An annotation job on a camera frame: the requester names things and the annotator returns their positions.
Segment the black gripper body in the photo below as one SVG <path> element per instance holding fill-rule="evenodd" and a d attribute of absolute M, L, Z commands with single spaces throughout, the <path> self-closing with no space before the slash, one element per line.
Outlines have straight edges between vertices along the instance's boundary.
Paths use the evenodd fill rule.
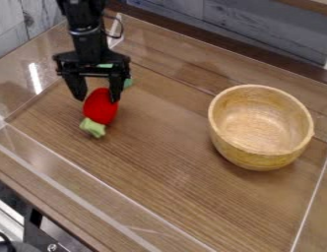
<path fill-rule="evenodd" d="M 56 72 L 60 76 L 102 77 L 113 75 L 124 79 L 130 78 L 130 57 L 113 51 L 105 51 L 97 62 L 81 61 L 74 51 L 53 55 L 57 64 Z"/>

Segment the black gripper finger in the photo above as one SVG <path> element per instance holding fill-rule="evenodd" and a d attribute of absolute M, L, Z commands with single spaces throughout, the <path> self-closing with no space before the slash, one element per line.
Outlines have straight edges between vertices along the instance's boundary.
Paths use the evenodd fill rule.
<path fill-rule="evenodd" d="M 116 103 L 121 100 L 124 92 L 124 76 L 112 75 L 110 76 L 110 98 L 112 103 Z"/>
<path fill-rule="evenodd" d="M 85 77 L 81 75 L 70 74 L 64 76 L 64 80 L 74 98 L 80 101 L 84 101 L 88 95 L 88 84 Z"/>

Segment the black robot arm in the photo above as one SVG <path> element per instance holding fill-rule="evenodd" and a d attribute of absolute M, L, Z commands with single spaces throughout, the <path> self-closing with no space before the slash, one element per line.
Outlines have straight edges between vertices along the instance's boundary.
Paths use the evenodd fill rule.
<path fill-rule="evenodd" d="M 68 31 L 74 50 L 53 55 L 57 75 L 62 77 L 76 99 L 84 101 L 88 95 L 86 79 L 105 78 L 110 86 L 110 102 L 121 100 L 124 87 L 130 80 L 130 57 L 110 49 L 105 18 L 109 0 L 56 0 L 68 20 Z"/>

